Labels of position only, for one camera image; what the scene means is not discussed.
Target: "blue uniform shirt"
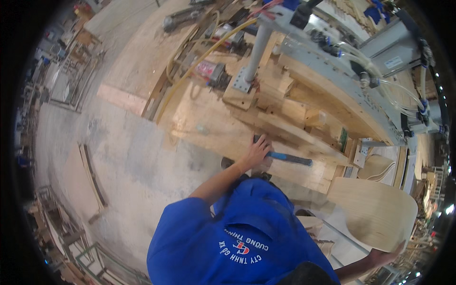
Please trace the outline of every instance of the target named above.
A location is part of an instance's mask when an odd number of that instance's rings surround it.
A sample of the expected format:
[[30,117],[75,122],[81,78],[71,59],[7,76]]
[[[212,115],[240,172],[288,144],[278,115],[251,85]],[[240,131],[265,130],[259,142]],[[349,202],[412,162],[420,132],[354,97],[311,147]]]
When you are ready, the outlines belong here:
[[247,179],[215,205],[187,198],[168,205],[147,254],[154,285],[276,284],[310,261],[339,283],[331,264],[281,190]]

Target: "hand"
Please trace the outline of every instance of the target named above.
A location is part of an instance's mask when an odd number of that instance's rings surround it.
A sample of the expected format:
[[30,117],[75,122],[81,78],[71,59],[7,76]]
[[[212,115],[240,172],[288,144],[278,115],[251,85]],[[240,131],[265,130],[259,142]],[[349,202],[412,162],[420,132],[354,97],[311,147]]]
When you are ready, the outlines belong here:
[[242,173],[247,172],[252,168],[256,168],[261,164],[269,164],[270,166],[270,160],[265,158],[265,156],[271,150],[271,141],[266,139],[266,135],[261,135],[256,143],[253,142],[252,138],[249,150],[235,164],[238,165]]
[[378,249],[372,249],[369,255],[366,256],[370,267],[376,268],[393,262],[404,248],[404,245],[405,241],[401,242],[393,252],[383,252]]

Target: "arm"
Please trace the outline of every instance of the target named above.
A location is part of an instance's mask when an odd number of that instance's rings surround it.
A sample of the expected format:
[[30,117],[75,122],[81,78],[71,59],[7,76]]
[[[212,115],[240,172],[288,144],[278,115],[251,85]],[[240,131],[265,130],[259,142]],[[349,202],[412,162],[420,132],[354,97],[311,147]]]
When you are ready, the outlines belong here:
[[368,256],[344,267],[334,270],[341,284],[354,281],[366,274],[371,269],[387,265],[393,262],[404,248],[405,241],[401,242],[394,252],[386,253],[378,249],[372,249]]
[[262,135],[255,144],[252,139],[249,150],[239,161],[209,178],[209,180],[201,184],[190,194],[189,197],[198,197],[206,201],[209,205],[214,204],[241,175],[261,165],[264,157],[271,148],[271,142],[266,139],[266,135]]

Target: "factory floor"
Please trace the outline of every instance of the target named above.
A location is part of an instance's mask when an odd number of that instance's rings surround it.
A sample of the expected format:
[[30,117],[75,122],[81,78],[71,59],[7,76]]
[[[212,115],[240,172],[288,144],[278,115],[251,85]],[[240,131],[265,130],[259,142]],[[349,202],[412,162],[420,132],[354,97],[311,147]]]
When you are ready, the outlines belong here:
[[[145,1],[138,3],[143,5],[141,9],[130,8],[126,10],[128,15],[115,14],[110,25],[102,22],[105,26],[100,28],[100,39],[107,52],[83,100],[82,113],[47,103],[41,106],[35,186],[51,184],[65,208],[78,220],[75,209],[84,201],[67,198],[62,169],[73,146],[86,144],[108,208],[92,225],[78,221],[85,227],[89,241],[99,242],[125,264],[147,274],[147,249],[164,207],[187,197],[217,173],[221,156],[184,141],[179,142],[176,151],[164,150],[165,133],[155,123],[96,96],[103,77],[130,37],[156,9],[153,5],[144,6]],[[282,189],[289,185],[274,179]],[[339,210],[325,219],[349,235]],[[320,238],[336,242],[333,253],[344,264],[363,257],[357,249],[347,249],[347,243],[328,228],[322,229]]]

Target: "worker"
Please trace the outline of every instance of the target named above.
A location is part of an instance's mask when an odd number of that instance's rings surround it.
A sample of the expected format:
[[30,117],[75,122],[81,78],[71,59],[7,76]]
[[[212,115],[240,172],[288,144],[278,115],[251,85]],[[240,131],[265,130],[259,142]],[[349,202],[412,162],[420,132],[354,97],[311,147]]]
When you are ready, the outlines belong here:
[[267,162],[268,151],[265,135],[252,140],[241,159],[165,207],[147,254],[154,285],[344,284],[398,256],[404,243],[333,270],[285,194],[268,176],[245,174]]

